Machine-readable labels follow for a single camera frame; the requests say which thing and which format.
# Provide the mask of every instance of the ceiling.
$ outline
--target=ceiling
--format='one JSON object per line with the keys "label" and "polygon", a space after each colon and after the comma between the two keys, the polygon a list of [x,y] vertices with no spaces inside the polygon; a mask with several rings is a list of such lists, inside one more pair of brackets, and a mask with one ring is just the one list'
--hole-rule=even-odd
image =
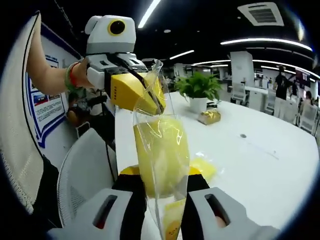
{"label": "ceiling", "polygon": [[[301,1],[298,1],[299,4],[287,4],[284,1],[274,0],[273,2],[280,10],[284,26],[253,26],[237,7],[260,1],[162,0],[144,28],[136,29],[137,40],[134,53],[139,59],[161,59],[165,65],[169,66],[175,63],[194,64],[226,60],[232,51],[248,51],[252,54],[253,59],[287,63],[319,74],[319,67],[313,68],[313,59],[319,49],[319,41],[315,38],[319,27],[313,19],[318,13],[316,9],[309,7],[308,1],[304,0],[303,4]],[[152,0],[90,0],[90,4],[83,5],[80,5],[78,0],[44,2],[40,8],[43,22],[84,55],[87,36],[83,30],[91,16],[131,17],[138,26]],[[72,24],[72,31],[55,2],[63,8]],[[302,21],[306,29],[302,41],[299,41],[294,25],[294,21],[298,19]],[[164,33],[164,30],[171,30],[171,32]],[[275,42],[220,45],[222,41],[256,37],[301,42],[312,47],[314,51]],[[261,47],[290,50],[299,54],[282,50],[257,49]],[[169,60],[170,57],[189,50],[194,50],[194,53]]]}

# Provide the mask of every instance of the air vent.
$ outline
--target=air vent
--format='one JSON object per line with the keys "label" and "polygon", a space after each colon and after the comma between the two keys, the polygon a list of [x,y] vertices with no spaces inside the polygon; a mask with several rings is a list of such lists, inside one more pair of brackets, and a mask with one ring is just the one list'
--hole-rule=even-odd
{"label": "air vent", "polygon": [[254,26],[284,26],[280,11],[274,2],[258,2],[238,6],[238,10]]}

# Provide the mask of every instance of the ceiling light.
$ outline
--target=ceiling light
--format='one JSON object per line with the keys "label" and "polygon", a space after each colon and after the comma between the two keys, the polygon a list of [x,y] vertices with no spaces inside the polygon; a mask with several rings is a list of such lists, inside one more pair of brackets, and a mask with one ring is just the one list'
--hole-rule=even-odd
{"label": "ceiling light", "polygon": [[178,54],[178,55],[175,55],[175,56],[170,57],[170,60],[175,59],[175,58],[178,58],[178,57],[181,57],[181,56],[186,55],[186,54],[193,53],[194,51],[195,51],[195,50],[190,50],[190,51],[186,51],[186,52],[180,53],[180,54]]}
{"label": "ceiling light", "polygon": [[[279,68],[278,68],[278,67],[261,66],[261,68],[263,68],[263,69],[272,69],[272,70],[277,70],[277,71],[279,71]],[[284,70],[284,71],[287,72],[287,73],[290,73],[290,74],[296,74],[295,71],[289,71],[289,70]]]}
{"label": "ceiling light", "polygon": [[237,39],[237,40],[231,40],[231,41],[223,41],[220,44],[227,45],[227,44],[237,44],[237,43],[246,43],[246,42],[277,42],[277,43],[291,44],[304,49],[308,49],[309,51],[313,52],[311,47],[299,42],[285,40],[285,39],[278,39],[278,38],[267,38],[267,37],[244,38],[244,39]]}
{"label": "ceiling light", "polygon": [[153,13],[157,5],[160,3],[161,0],[153,0],[147,11],[145,12],[143,18],[141,19],[141,22],[139,23],[138,29],[142,29],[146,22],[148,21],[148,18]]}
{"label": "ceiling light", "polygon": [[228,64],[212,65],[211,68],[228,67]]}
{"label": "ceiling light", "polygon": [[217,61],[203,61],[192,64],[192,66],[197,66],[201,64],[214,64],[214,63],[224,63],[224,62],[231,62],[231,60],[217,60]]}
{"label": "ceiling light", "polygon": [[309,71],[309,70],[306,70],[302,67],[298,67],[298,66],[295,66],[295,65],[291,65],[291,64],[286,64],[286,63],[282,63],[282,62],[277,62],[277,61],[267,61],[267,60],[252,60],[253,62],[259,62],[259,63],[268,63],[268,64],[279,64],[279,65],[283,65],[283,66],[287,66],[287,67],[291,67],[291,68],[294,68],[296,70],[299,70],[299,71],[302,71],[302,72],[306,72],[308,74],[311,74],[315,77],[317,77],[318,79],[320,79],[320,76],[315,74],[314,72],[312,71]]}

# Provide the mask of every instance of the hand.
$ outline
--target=hand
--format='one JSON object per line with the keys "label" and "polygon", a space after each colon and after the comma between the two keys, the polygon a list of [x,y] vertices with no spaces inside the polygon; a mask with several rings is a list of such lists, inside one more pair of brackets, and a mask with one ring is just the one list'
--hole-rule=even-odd
{"label": "hand", "polygon": [[72,70],[77,87],[94,88],[87,78],[87,64],[88,60],[85,58],[81,63],[75,65]]}

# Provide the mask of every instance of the poster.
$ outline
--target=poster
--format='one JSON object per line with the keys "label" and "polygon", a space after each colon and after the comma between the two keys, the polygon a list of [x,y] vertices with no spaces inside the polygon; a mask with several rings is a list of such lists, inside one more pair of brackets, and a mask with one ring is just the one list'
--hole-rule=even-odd
{"label": "poster", "polygon": [[[55,57],[45,55],[53,68],[59,67]],[[36,138],[40,147],[45,148],[46,136],[65,119],[65,107],[61,94],[45,95],[26,77],[28,107],[34,121]]]}

